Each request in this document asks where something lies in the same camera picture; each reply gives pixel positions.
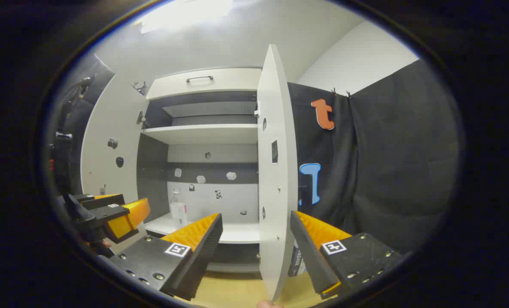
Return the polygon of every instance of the metal drawer handle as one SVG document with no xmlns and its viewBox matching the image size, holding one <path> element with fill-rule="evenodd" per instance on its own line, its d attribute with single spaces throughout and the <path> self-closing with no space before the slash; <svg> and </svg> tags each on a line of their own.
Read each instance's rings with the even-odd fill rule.
<svg viewBox="0 0 509 308">
<path fill-rule="evenodd" d="M 213 77 L 213 76 L 201 76 L 201 77 L 187 78 L 187 79 L 186 79 L 186 82 L 190 82 L 190 80 L 192 80 L 192 79 L 196 79 L 196 78 L 209 78 L 210 80 L 213 80 L 213 79 L 214 79 L 214 77 Z"/>
</svg>

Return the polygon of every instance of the white shelf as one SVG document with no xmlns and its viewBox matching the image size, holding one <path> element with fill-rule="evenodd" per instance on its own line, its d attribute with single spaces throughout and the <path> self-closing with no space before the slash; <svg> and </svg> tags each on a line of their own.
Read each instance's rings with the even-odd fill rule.
<svg viewBox="0 0 509 308">
<path fill-rule="evenodd" d="M 257 124 L 203 124 L 147 128 L 143 134 L 174 144 L 255 144 Z"/>
<path fill-rule="evenodd" d="M 170 234 L 176 231 L 170 213 L 145 224 L 148 231 Z M 224 224 L 219 243 L 221 244 L 257 244 L 260 242 L 258 224 Z"/>
</svg>

